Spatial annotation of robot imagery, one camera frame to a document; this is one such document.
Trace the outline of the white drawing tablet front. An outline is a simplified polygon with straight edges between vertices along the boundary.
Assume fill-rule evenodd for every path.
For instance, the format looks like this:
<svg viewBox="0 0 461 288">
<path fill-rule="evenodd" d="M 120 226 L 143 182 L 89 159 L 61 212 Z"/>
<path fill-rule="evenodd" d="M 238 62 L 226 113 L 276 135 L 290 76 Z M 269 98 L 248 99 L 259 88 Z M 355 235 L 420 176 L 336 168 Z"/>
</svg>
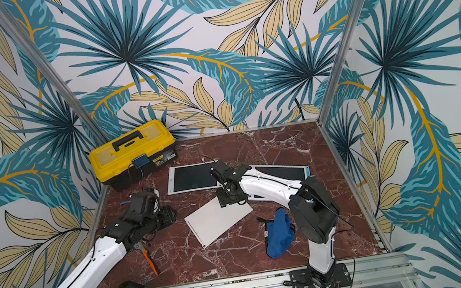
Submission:
<svg viewBox="0 0 461 288">
<path fill-rule="evenodd" d="M 253 208 L 248 204 L 233 204 L 221 207 L 219 199 L 214 198 L 188 215 L 185 221 L 200 242 L 200 245 L 207 248 L 224 232 L 227 232 L 250 214 L 252 210 Z"/>
</svg>

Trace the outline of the blue microfiber cloth black trim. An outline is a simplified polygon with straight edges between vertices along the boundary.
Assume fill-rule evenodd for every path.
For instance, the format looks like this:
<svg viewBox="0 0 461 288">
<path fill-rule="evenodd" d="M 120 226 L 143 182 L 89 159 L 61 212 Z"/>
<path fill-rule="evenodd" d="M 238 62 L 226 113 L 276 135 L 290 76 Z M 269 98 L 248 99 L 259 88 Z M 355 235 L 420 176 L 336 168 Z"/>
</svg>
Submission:
<svg viewBox="0 0 461 288">
<path fill-rule="evenodd" d="M 287 215 L 285 208 L 276 210 L 272 220 L 258 217 L 257 221 L 265 226 L 266 254 L 272 259 L 278 259 L 294 242 L 296 237 L 295 225 Z"/>
</svg>

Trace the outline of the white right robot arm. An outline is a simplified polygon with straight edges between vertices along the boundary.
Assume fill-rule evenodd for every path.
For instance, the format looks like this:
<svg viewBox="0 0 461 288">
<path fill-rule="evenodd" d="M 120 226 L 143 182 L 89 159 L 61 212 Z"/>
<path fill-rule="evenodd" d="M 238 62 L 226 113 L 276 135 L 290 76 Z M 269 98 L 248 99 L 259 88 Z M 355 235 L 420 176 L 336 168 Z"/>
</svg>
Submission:
<svg viewBox="0 0 461 288">
<path fill-rule="evenodd" d="M 260 196 L 289 209 L 310 248 L 307 274 L 296 282 L 300 288 L 333 286 L 337 281 L 333 246 L 340 207 L 321 182 L 313 177 L 301 181 L 284 179 L 243 164 L 232 168 L 222 161 L 210 165 L 210 174 L 220 184 L 216 194 L 222 207 L 244 204 L 250 196 Z"/>
</svg>

